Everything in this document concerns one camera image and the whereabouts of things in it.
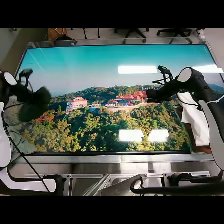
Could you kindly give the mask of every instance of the blue sky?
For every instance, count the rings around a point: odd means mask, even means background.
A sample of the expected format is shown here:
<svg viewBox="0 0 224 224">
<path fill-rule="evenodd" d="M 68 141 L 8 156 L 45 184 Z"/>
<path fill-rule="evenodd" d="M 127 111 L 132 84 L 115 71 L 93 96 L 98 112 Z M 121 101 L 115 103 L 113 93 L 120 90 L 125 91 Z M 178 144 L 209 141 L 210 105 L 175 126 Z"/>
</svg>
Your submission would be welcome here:
<svg viewBox="0 0 224 224">
<path fill-rule="evenodd" d="M 34 91 L 46 86 L 52 96 L 89 87 L 146 85 L 157 74 L 118 74 L 120 65 L 163 65 L 174 76 L 186 66 L 214 64 L 203 45 L 113 45 L 28 49 L 20 70 L 32 68 Z M 208 83 L 224 87 L 219 74 L 206 74 Z"/>
</svg>

